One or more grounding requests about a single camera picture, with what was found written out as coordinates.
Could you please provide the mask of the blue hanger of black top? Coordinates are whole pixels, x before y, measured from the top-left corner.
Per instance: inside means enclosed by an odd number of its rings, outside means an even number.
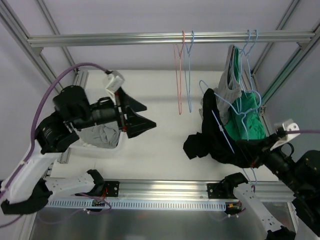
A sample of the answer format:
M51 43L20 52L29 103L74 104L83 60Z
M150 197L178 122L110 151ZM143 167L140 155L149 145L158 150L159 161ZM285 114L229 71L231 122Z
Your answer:
M249 133L249 121L252 122L254 127L258 126L258 122L254 121L254 112L257 112L262 105L262 98L259 92L254 89L248 92L241 90L240 96L231 101L221 97L217 89L214 90L214 95L217 97L217 104L226 104L226 106L221 105L218 107L221 124L228 126L232 117L235 117L232 121L235 127L238 126L237 121L241 122L241 127L237 127L234 130L229 127L227 130L223 130L223 136L226 137L228 133L232 136L237 135L238 139L244 136L246 140L253 137L254 133Z

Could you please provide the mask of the pink wire hanger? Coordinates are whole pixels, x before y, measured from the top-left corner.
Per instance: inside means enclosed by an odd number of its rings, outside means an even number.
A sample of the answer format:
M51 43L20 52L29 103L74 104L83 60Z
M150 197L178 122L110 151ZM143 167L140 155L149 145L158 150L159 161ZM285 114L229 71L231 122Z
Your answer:
M173 56L175 64L175 79L177 91L178 114L182 114L182 55L185 46L185 32L182 31L181 47L178 44L173 45Z

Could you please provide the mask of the black tank top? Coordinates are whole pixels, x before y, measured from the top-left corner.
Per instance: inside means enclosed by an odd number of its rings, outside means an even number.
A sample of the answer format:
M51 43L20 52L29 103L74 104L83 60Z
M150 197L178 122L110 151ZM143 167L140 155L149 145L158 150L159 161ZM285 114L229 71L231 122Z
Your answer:
M258 157L274 144L274 137L260 140L233 140L225 127L219 126L222 121L215 92L211 88L204 93L202 108L201 132L189 135L183 144L183 150L189 159L211 155L219 163L239 168L258 168L262 165Z

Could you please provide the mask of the blue hanger of grey top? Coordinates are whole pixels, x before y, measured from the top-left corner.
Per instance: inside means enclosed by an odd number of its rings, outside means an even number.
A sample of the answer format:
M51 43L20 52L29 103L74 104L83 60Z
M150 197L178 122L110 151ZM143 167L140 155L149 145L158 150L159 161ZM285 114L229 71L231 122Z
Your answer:
M191 31L191 40L189 45L185 45L185 50L183 51L183 58L187 56L187 66L184 69L184 79L185 79L185 87L186 87L186 97L188 110L192 112L192 100L191 100L191 51L193 48L195 40L195 33Z

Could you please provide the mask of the dark grey tank top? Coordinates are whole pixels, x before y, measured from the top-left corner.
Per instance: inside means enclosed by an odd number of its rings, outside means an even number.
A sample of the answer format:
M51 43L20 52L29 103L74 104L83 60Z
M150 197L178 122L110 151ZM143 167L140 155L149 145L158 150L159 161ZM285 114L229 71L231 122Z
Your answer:
M217 109L222 124L225 126L231 116L230 105L242 96L239 77L236 77L235 68L239 66L239 49L235 45L228 47L224 71L220 77L218 87L214 92Z

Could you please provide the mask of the blue hanger of green top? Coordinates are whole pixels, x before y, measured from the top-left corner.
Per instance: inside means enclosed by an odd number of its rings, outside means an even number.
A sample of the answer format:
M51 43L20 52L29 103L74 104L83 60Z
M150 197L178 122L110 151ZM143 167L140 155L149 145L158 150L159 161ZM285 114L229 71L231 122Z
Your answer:
M243 74L245 73L245 61L247 64L247 70L249 71L250 64L249 64L249 56L250 52L255 45L254 42L248 51L245 51L249 41L251 40L252 32L247 30L247 40L244 44L243 48L239 49L237 46L233 47L232 50L232 57L231 57L231 81L228 85L231 87L232 90L235 90L235 99L234 102L236 103L236 111L237 115L242 115L244 118L251 112L256 111L257 103L256 103L256 96L255 91L252 84L252 78L249 77L250 89L245 91L244 88L244 78Z

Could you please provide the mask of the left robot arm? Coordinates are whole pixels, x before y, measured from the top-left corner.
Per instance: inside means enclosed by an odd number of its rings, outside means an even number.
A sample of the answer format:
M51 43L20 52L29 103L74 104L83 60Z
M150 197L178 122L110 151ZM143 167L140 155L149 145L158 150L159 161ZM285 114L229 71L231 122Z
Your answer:
M43 209L55 198L87 194L102 195L105 180L94 169L78 177L46 180L45 171L76 141L78 132L90 127L115 123L128 138L134 138L156 127L140 115L147 107L122 89L110 97L89 103L85 90L76 85L64 88L53 99L54 112L32 126L29 152L1 183L0 207L5 215L29 215Z

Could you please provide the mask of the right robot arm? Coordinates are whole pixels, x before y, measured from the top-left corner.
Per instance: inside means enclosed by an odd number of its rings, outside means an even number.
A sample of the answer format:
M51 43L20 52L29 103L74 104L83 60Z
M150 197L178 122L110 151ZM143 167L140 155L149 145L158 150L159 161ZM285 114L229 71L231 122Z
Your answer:
M271 151L263 164L292 192L298 218L297 231L284 227L256 196L245 176L238 172L221 181L223 193L236 198L266 232L267 240L318 240L320 238L320 152L307 151L298 161L281 150Z

